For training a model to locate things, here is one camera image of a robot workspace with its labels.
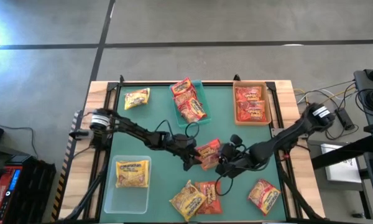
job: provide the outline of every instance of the yellow noodle package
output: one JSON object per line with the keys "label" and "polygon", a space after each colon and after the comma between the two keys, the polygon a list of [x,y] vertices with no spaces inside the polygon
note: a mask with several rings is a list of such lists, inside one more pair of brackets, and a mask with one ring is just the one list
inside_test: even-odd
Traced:
{"label": "yellow noodle package", "polygon": [[116,187],[148,187],[149,161],[116,162]]}
{"label": "yellow noodle package", "polygon": [[181,213],[185,221],[188,222],[206,201],[206,198],[203,193],[191,184],[191,180],[188,180],[185,187],[181,189],[181,192],[176,194],[169,202]]}
{"label": "yellow noodle package", "polygon": [[126,93],[126,97],[124,99],[124,109],[128,110],[138,105],[147,104],[149,94],[150,88],[144,88],[143,90],[136,90]]}

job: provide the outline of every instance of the wooden table frame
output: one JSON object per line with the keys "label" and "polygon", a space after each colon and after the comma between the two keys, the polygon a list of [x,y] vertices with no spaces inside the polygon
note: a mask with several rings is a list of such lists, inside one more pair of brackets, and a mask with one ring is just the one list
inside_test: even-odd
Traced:
{"label": "wooden table frame", "polygon": [[[120,82],[92,82],[83,114],[88,114],[94,109],[102,107],[116,110],[122,86],[167,86],[175,82],[177,81],[125,82],[122,77]],[[271,90],[269,91],[272,115],[270,128],[287,128],[291,126],[300,117],[291,81],[274,80],[265,82]],[[233,81],[203,81],[203,84],[206,86],[232,86]],[[76,113],[71,126],[71,131],[80,128],[88,129],[90,120],[91,115],[82,116],[81,113]],[[61,171],[51,217],[52,222],[65,218],[70,214],[87,191],[88,186],[95,179],[97,172],[101,169],[104,158],[109,157],[109,153],[105,153],[105,151],[87,150],[83,154],[80,154],[73,162],[72,157],[74,153],[88,147],[88,143],[88,140],[78,141],[77,143],[72,138],[68,140],[62,167],[63,170]],[[302,140],[300,140],[298,144],[306,146],[306,142]],[[281,156],[282,153],[275,154],[275,159],[279,160]],[[309,152],[305,149],[295,147],[290,153],[290,159],[286,160],[286,162],[282,162],[282,165],[308,204],[310,204],[317,214],[324,217],[325,213],[316,184]],[[295,203],[296,200],[293,198],[291,192],[287,186],[285,186],[282,179],[280,179],[280,183],[287,218],[306,218],[307,215],[301,210],[299,205]],[[79,219],[83,219],[86,223],[99,221],[101,204],[103,202],[103,191],[104,184],[101,184],[94,192],[92,200],[83,214],[79,216]]]}

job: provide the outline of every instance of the cardboard box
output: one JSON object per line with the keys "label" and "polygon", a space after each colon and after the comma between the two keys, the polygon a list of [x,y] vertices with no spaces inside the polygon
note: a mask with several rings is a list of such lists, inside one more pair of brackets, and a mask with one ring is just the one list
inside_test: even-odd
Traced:
{"label": "cardboard box", "polygon": [[[238,121],[237,120],[237,106],[236,106],[236,92],[235,87],[237,86],[261,86],[261,100],[265,101],[265,118],[267,119],[266,122],[257,122],[257,121]],[[268,101],[268,92],[267,92],[267,84],[265,82],[249,82],[249,81],[234,81],[233,84],[233,94],[234,94],[234,117],[235,117],[235,124],[236,125],[245,125],[245,126],[265,126],[271,123],[272,117],[269,108],[269,101]]]}

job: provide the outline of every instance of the metal stand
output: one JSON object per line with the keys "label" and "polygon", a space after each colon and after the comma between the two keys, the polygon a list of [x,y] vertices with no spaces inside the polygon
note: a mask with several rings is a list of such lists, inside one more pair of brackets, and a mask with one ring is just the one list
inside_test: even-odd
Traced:
{"label": "metal stand", "polygon": [[350,143],[337,150],[316,156],[311,159],[314,169],[327,167],[347,159],[352,159],[357,156],[363,155],[365,152],[373,152],[373,137],[368,136],[362,138],[354,143]]}

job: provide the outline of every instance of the ramen packet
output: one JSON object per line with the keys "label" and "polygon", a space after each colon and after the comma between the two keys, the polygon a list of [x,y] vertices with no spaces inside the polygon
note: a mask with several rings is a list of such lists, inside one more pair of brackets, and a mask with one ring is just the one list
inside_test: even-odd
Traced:
{"label": "ramen packet", "polygon": [[237,102],[236,111],[238,121],[267,121],[264,100]]}
{"label": "ramen packet", "polygon": [[203,170],[208,170],[218,165],[218,151],[220,145],[221,143],[219,139],[214,139],[208,144],[196,148],[196,151],[200,154],[200,156],[197,157],[197,159],[201,161],[201,168]]}
{"label": "ramen packet", "polygon": [[179,107],[184,102],[186,102],[186,100],[189,100],[190,98],[197,99],[197,97],[196,97],[196,90],[194,88],[190,88],[186,92],[181,93],[181,94],[175,96],[173,99],[174,99],[174,102],[177,105],[177,107]]}
{"label": "ramen packet", "polygon": [[206,196],[191,184],[191,180],[188,180],[181,192],[176,194],[169,202],[188,222],[205,200]]}
{"label": "ramen packet", "polygon": [[196,92],[195,87],[193,86],[191,80],[188,77],[186,77],[184,80],[174,84],[171,87],[171,90],[172,90],[174,96],[181,95],[182,93],[184,93],[188,90],[194,90]]}
{"label": "ramen packet", "polygon": [[116,187],[148,187],[149,161],[116,162]]}
{"label": "ramen packet", "polygon": [[259,101],[261,86],[235,87],[236,101]]}
{"label": "ramen packet", "polygon": [[124,109],[128,110],[138,105],[147,104],[150,95],[150,88],[144,88],[143,90],[136,90],[130,93],[126,93],[124,99]]}
{"label": "ramen packet", "polygon": [[[220,181],[217,182],[217,192],[220,194]],[[203,205],[197,211],[197,214],[222,214],[223,209],[221,208],[221,202],[219,201],[219,196],[216,193],[216,182],[195,182],[195,186],[198,190],[203,193],[207,199]]]}
{"label": "ramen packet", "polygon": [[200,102],[193,97],[189,98],[181,106],[179,106],[178,110],[188,123],[197,122],[201,118],[205,118],[207,116]]}
{"label": "ramen packet", "polygon": [[280,195],[280,190],[264,179],[259,179],[253,189],[250,191],[250,199],[264,214],[268,215],[269,210],[274,206],[276,199]]}

